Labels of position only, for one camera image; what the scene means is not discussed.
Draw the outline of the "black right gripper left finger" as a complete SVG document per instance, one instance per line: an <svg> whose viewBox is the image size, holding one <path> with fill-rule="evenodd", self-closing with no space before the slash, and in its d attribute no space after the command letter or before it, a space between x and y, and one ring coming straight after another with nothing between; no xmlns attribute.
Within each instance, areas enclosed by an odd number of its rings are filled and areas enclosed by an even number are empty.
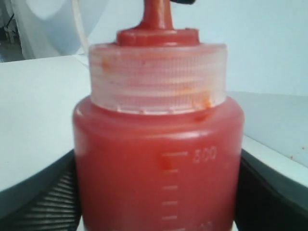
<svg viewBox="0 0 308 231"><path fill-rule="evenodd" d="M74 151L0 192L2 231L75 231L81 214Z"/></svg>

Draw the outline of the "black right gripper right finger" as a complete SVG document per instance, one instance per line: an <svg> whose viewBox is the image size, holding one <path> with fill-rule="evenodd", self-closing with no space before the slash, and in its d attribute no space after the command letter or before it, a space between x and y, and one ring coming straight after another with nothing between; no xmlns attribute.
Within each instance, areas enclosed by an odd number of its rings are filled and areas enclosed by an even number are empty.
<svg viewBox="0 0 308 231"><path fill-rule="evenodd" d="M240 231L306 231L308 188L242 150L235 224Z"/></svg>

